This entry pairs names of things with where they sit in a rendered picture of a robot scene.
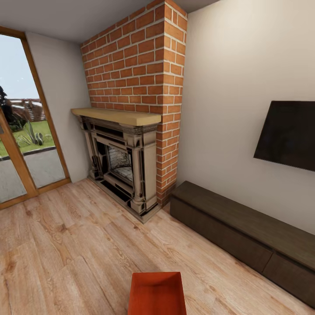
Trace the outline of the storage box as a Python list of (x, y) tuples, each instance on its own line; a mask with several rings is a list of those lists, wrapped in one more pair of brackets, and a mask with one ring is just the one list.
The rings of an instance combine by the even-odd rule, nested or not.
[(187, 315), (181, 273), (133, 273), (127, 315)]

